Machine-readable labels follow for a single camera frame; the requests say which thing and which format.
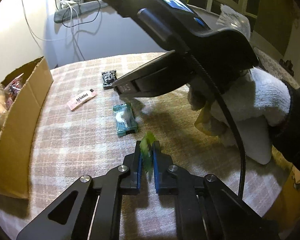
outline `table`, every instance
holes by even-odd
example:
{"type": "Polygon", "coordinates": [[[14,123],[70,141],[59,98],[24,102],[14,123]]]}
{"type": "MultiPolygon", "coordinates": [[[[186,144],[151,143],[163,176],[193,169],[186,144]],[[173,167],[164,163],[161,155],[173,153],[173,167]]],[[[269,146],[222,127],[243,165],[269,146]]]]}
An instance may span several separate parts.
{"type": "MultiPolygon", "coordinates": [[[[112,106],[122,101],[113,90],[103,90],[101,72],[116,69],[120,77],[161,54],[101,58],[51,71],[54,83],[33,138],[30,198],[0,195],[0,225],[12,240],[78,177],[104,175],[120,165],[147,131],[154,133],[175,164],[199,176],[213,173],[237,193],[239,152],[194,127],[199,112],[190,110],[186,86],[157,98],[131,100],[139,133],[117,137],[112,106]],[[98,95],[71,112],[67,101],[91,88],[98,95]]],[[[264,166],[247,158],[243,200],[260,216],[271,207],[289,175],[282,168],[287,163],[281,154],[273,149],[273,156],[264,166]]],[[[120,238],[176,239],[173,197],[156,195],[153,175],[143,174],[141,194],[123,197],[120,238]]]]}

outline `gloved hand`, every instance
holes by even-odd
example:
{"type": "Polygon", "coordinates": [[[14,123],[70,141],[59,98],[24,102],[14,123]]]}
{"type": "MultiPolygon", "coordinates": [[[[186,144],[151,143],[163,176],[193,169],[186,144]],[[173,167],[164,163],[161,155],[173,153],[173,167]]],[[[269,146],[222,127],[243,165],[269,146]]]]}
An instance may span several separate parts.
{"type": "MultiPolygon", "coordinates": [[[[237,124],[246,154],[261,164],[269,162],[272,145],[267,124],[280,125],[287,117],[290,109],[287,86],[269,73],[252,68],[245,76],[238,78],[222,97],[237,124]]],[[[197,109],[200,99],[196,98],[191,88],[188,99],[192,109],[197,109]]],[[[217,102],[211,105],[210,113],[212,118],[228,126],[217,102]]],[[[229,127],[224,129],[220,124],[215,125],[216,120],[209,122],[205,128],[218,134],[225,146],[235,145],[229,127]]]]}
{"type": "MultiPolygon", "coordinates": [[[[277,126],[285,120],[290,109],[287,86],[258,68],[238,78],[222,97],[235,121],[263,115],[270,126],[277,126]]],[[[212,104],[211,114],[226,123],[217,102],[212,104]]]]}

